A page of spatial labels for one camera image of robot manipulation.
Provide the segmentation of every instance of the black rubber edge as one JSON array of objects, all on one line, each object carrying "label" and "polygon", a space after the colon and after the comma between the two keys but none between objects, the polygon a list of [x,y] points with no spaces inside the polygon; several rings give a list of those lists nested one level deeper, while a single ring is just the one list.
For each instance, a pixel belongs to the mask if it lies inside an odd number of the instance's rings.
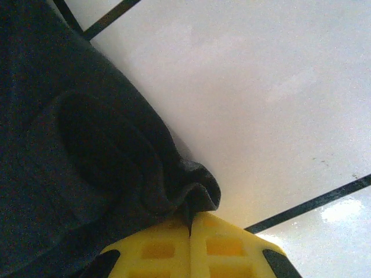
[{"label": "black rubber edge", "polygon": [[277,278],[302,278],[284,255],[270,249],[263,250],[263,255]]},{"label": "black rubber edge", "polygon": [[100,254],[89,264],[79,278],[108,278],[119,257],[120,252],[118,250],[110,250]]}]

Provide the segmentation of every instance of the fabric fold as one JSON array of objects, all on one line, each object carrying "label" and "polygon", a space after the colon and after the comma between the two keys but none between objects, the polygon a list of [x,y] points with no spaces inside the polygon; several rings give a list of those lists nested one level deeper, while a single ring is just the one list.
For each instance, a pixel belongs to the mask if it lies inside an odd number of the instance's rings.
[{"label": "fabric fold", "polygon": [[174,213],[215,210],[144,97],[44,0],[0,11],[0,277],[68,277]]}]

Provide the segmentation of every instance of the white tiled floor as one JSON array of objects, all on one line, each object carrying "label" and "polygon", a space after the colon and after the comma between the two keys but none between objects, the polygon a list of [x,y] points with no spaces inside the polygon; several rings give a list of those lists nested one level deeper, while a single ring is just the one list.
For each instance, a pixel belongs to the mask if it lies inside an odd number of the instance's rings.
[{"label": "white tiled floor", "polygon": [[121,0],[64,0],[83,30],[108,13]]},{"label": "white tiled floor", "polygon": [[218,215],[248,226],[371,173],[369,8],[142,0],[92,43],[216,176]]},{"label": "white tiled floor", "polygon": [[371,277],[371,188],[258,234],[281,246],[305,278]]}]

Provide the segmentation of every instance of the white tile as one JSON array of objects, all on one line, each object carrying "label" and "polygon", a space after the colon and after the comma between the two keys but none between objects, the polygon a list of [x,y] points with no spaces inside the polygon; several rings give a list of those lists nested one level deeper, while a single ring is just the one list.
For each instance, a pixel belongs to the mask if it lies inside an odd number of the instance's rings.
[{"label": "white tile", "polygon": [[370,3],[142,0],[93,44],[245,227],[371,173]]},{"label": "white tile", "polygon": [[83,30],[117,6],[121,0],[65,0]]},{"label": "white tile", "polygon": [[305,278],[369,278],[370,219],[368,187],[258,235],[281,246]]}]

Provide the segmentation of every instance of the black grout line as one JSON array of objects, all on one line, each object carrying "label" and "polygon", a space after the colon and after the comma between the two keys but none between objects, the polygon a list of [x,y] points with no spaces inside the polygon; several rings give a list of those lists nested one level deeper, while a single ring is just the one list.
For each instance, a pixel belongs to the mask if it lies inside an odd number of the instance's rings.
[{"label": "black grout line", "polygon": [[87,40],[91,40],[105,28],[107,28],[112,22],[122,16],[125,12],[131,9],[140,0],[123,0],[116,7],[106,13],[97,22],[90,26],[84,33],[83,36]]},{"label": "black grout line", "polygon": [[59,12],[62,14],[63,18],[67,22],[67,24],[75,30],[79,35],[83,35],[83,31],[77,22],[76,18],[72,14],[70,8],[64,2],[64,0],[54,0],[54,4],[56,4]]},{"label": "black grout line", "polygon": [[272,216],[263,221],[260,221],[259,223],[256,223],[254,225],[251,225],[250,227],[247,227],[245,230],[250,233],[259,233],[265,229],[271,228],[275,225],[283,223],[294,217],[307,213],[308,211],[311,211],[313,209],[317,209],[318,207],[321,207],[339,198],[345,197],[349,194],[352,194],[370,185],[371,185],[371,174],[367,175],[366,177],[360,178],[359,180],[351,182],[349,184],[343,185],[342,187],[334,189],[314,199],[311,199],[296,207],[292,207],[282,213],[276,214],[275,216]]}]

